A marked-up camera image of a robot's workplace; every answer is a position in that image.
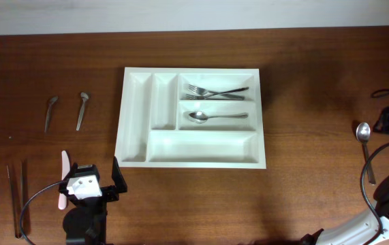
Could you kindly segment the metal fork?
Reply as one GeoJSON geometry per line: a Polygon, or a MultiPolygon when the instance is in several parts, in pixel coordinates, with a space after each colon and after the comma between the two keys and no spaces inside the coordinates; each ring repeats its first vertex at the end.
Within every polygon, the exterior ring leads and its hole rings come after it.
{"type": "Polygon", "coordinates": [[[183,99],[186,100],[245,100],[244,96],[240,95],[231,95],[231,94],[225,94],[225,95],[213,95],[211,97],[202,96],[202,95],[190,95],[190,94],[184,94],[183,99]]]}
{"type": "Polygon", "coordinates": [[[213,91],[209,91],[205,88],[194,86],[192,84],[188,84],[187,89],[188,89],[188,91],[190,91],[191,93],[193,93],[195,95],[204,96],[204,97],[213,96],[213,95],[217,94],[217,93],[214,93],[213,91]]]}
{"type": "Polygon", "coordinates": [[[211,96],[224,95],[224,94],[229,94],[229,93],[238,93],[238,92],[247,91],[247,90],[249,90],[249,87],[243,87],[243,88],[233,89],[233,90],[230,90],[230,91],[213,93],[211,96]]]}

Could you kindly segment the metal tweezers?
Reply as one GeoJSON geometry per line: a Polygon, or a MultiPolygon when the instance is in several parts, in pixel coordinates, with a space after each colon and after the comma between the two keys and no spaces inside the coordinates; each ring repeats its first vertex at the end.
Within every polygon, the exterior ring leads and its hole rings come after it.
{"type": "Polygon", "coordinates": [[[20,213],[23,208],[24,202],[24,174],[23,174],[23,163],[20,164],[20,177],[16,178],[14,172],[14,166],[7,166],[7,178],[10,186],[10,195],[11,195],[11,205],[12,205],[12,215],[13,215],[13,227],[14,227],[14,237],[19,240],[22,238],[22,233],[20,232],[20,213]]]}

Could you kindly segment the small metal teaspoon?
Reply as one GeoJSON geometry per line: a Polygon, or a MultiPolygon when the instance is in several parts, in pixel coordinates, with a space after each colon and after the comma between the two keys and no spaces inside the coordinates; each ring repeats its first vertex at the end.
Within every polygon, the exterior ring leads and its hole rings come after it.
{"type": "Polygon", "coordinates": [[[45,120],[45,126],[44,126],[44,133],[48,132],[51,116],[52,116],[52,107],[59,99],[58,96],[54,96],[48,100],[48,109],[46,112],[46,120],[45,120]]]}
{"type": "Polygon", "coordinates": [[[82,120],[83,120],[83,117],[84,117],[84,111],[85,111],[85,108],[86,108],[86,102],[90,99],[90,95],[86,92],[81,92],[80,93],[80,98],[82,99],[82,103],[81,103],[81,106],[80,106],[80,111],[79,111],[79,115],[78,115],[78,122],[77,122],[77,125],[76,125],[76,130],[79,131],[80,130],[80,127],[81,127],[81,124],[82,124],[82,120]]]}

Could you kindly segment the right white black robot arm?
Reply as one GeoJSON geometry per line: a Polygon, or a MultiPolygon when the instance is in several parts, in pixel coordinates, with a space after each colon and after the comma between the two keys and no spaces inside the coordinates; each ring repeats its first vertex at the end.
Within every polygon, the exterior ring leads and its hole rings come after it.
{"type": "Polygon", "coordinates": [[[387,148],[389,142],[368,154],[360,174],[360,191],[367,209],[338,227],[306,234],[300,239],[300,244],[378,244],[389,240],[389,176],[376,188],[374,202],[370,202],[364,186],[364,175],[368,172],[370,163],[387,148]]]}

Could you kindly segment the metal tablespoon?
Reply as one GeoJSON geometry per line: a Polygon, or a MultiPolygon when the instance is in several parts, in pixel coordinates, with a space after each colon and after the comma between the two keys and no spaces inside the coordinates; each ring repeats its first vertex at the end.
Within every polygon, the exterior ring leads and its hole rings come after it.
{"type": "MultiPolygon", "coordinates": [[[[365,161],[369,159],[369,150],[367,147],[367,143],[371,136],[371,128],[367,122],[360,123],[356,128],[356,139],[362,144],[362,149],[364,152],[365,161]]],[[[372,185],[376,185],[375,174],[373,172],[373,168],[371,163],[369,163],[367,167],[367,176],[368,181],[372,185]]]]}
{"type": "Polygon", "coordinates": [[[232,114],[232,115],[214,115],[214,116],[208,116],[201,111],[188,113],[188,119],[197,124],[203,124],[207,120],[212,118],[247,118],[248,116],[249,116],[248,113],[232,114]]]}

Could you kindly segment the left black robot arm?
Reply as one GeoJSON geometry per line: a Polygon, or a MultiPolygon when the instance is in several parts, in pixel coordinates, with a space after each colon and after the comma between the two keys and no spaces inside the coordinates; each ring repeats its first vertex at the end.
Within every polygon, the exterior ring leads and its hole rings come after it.
{"type": "Polygon", "coordinates": [[[67,244],[106,244],[107,204],[127,192],[127,184],[113,158],[113,185],[101,187],[96,165],[73,164],[59,185],[59,192],[75,205],[63,219],[67,244]]]}

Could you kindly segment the white plastic cutlery tray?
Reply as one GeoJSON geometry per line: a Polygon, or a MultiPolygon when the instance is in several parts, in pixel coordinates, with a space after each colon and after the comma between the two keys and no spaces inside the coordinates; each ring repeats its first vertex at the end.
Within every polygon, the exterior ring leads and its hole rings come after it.
{"type": "Polygon", "coordinates": [[[127,67],[114,155],[121,167],[264,169],[266,157],[258,69],[127,67]],[[245,100],[186,100],[192,84],[245,100]],[[247,118],[188,119],[248,113],[247,118]]]}

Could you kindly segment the white plastic knife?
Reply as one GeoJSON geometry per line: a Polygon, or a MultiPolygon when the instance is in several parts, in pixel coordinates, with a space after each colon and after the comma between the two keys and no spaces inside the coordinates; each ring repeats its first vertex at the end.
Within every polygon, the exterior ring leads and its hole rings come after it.
{"type": "MultiPolygon", "coordinates": [[[[61,152],[61,179],[63,180],[70,171],[70,162],[68,154],[65,150],[61,152]]],[[[58,209],[64,210],[67,207],[67,197],[60,193],[58,200],[58,209]]]]}

